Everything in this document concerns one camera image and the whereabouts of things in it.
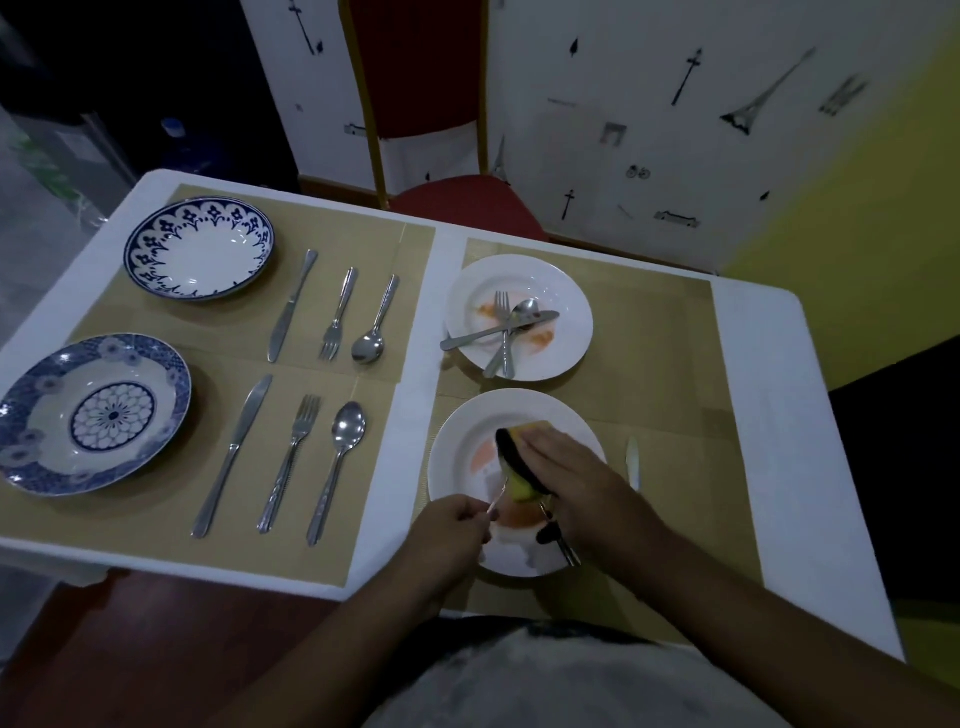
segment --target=white plate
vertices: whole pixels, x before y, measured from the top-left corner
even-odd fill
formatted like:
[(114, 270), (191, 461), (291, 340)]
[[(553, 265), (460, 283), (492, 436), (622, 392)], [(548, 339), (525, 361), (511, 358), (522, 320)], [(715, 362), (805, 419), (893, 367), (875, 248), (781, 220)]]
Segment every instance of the white plate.
[(151, 336), (94, 336), (54, 352), (0, 400), (0, 475), (38, 496), (104, 488), (170, 442), (190, 371)]
[[(546, 420), (583, 443), (604, 462), (593, 430), (563, 402), (529, 389), (497, 389), (463, 404), (444, 423), (430, 450), (427, 491), (431, 500), (463, 493), (489, 502), (503, 487), (493, 434), (500, 427)], [(544, 576), (566, 567), (556, 544), (541, 545), (539, 527), (502, 528), (494, 523), (481, 564), (507, 576)]]
[(230, 197), (194, 197), (140, 223), (127, 240), (124, 265), (150, 293), (202, 301), (247, 285), (273, 251), (274, 228), (256, 207)]
[[(446, 330), (450, 336), (496, 326), (496, 291), (507, 291), (511, 306), (537, 299), (541, 311), (560, 311), (556, 321), (525, 331), (514, 340), (516, 381), (559, 376), (587, 353), (593, 338), (593, 312), (584, 292), (560, 268), (528, 255), (492, 255), (464, 268), (446, 298)], [(484, 369), (501, 341), (500, 336), (488, 336), (460, 351)]]

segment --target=knife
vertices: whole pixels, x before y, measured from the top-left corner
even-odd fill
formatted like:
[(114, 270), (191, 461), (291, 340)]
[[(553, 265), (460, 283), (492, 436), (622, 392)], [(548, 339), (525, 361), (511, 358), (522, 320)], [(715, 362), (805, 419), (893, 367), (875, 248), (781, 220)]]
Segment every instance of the knife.
[(636, 437), (631, 436), (627, 443), (627, 477), (630, 478), (630, 487), (640, 492), (640, 448), (636, 444)]
[(203, 538), (206, 532), (210, 530), (210, 524), (213, 522), (213, 513), (217, 510), (217, 503), (220, 502), (220, 494), (224, 492), (224, 483), (227, 482), (230, 467), (233, 465), (233, 460), (236, 459), (240, 446), (243, 445), (244, 438), (247, 437), (247, 433), (250, 432), (250, 425), (253, 424), (253, 419), (256, 417), (256, 413), (259, 412), (260, 405), (263, 404), (263, 398), (267, 395), (267, 390), (270, 389), (270, 383), (273, 380), (273, 375), (264, 376), (247, 395), (247, 401), (244, 403), (243, 410), (240, 412), (240, 420), (237, 422), (237, 428), (233, 430), (233, 437), (230, 439), (230, 448), (227, 452), (227, 457), (224, 458), (224, 464), (220, 468), (220, 474), (217, 475), (217, 480), (213, 484), (213, 488), (210, 489), (210, 495), (206, 497), (204, 507), (200, 509), (200, 514), (193, 523), (193, 531), (190, 535), (195, 539)]
[(469, 333), (466, 336), (458, 336), (455, 339), (451, 339), (449, 336), (447, 336), (442, 342), (440, 342), (440, 348), (445, 352), (449, 352), (452, 349), (459, 349), (467, 344), (471, 344), (477, 339), (482, 339), (484, 336), (493, 336), (495, 333), (503, 333), (504, 331), (512, 332), (516, 328), (528, 327), (532, 324), (545, 324), (548, 321), (553, 321), (554, 319), (558, 318), (560, 318), (560, 311), (526, 313), (522, 316), (512, 318), (509, 322), (501, 324), (498, 327), (488, 328), (486, 331)]
[(277, 320), (276, 326), (274, 326), (274, 332), (270, 334), (270, 347), (267, 349), (267, 361), (271, 363), (275, 362), (276, 358), (280, 356), (280, 347), (283, 346), (283, 339), (286, 338), (287, 329), (290, 327), (290, 322), (294, 318), (294, 309), (297, 307), (300, 291), (306, 282), (306, 277), (309, 275), (310, 269), (313, 268), (313, 264), (316, 261), (317, 251), (307, 251), (306, 258), (303, 260), (303, 268), (300, 270), (300, 281), (297, 283), (297, 287), (294, 288), (293, 293), (290, 294), (290, 298), (287, 299), (287, 304), (283, 306), (283, 312), (280, 313), (280, 318)]

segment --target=yellow wall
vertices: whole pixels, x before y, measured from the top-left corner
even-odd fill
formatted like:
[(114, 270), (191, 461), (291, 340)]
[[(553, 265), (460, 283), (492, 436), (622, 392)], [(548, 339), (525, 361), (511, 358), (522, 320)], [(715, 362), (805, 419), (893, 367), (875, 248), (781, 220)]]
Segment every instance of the yellow wall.
[(723, 273), (800, 297), (829, 389), (960, 334), (960, 32)]

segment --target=blue floral plate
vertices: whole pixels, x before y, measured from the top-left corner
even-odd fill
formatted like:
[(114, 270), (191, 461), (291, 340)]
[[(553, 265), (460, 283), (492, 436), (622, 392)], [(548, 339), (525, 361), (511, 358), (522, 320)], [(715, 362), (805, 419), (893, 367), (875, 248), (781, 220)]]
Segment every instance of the blue floral plate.
[(160, 452), (190, 405), (190, 372), (151, 336), (95, 336), (51, 354), (0, 400), (0, 474), (38, 496), (126, 477)]
[(145, 291), (202, 301), (247, 285), (273, 251), (274, 228), (256, 207), (230, 197), (194, 197), (140, 223), (123, 259)]

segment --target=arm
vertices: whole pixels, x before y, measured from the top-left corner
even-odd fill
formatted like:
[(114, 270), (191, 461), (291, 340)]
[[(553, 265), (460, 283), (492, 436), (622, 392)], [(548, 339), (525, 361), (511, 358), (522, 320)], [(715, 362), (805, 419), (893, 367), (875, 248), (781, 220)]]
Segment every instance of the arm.
[(521, 438), (566, 538), (792, 725), (960, 725), (956, 691), (723, 566), (589, 449), (554, 429)]
[(403, 639), (437, 616), (490, 538), (487, 503), (435, 500), (396, 556), (317, 630), (242, 692), (210, 728), (354, 725), (380, 671)]

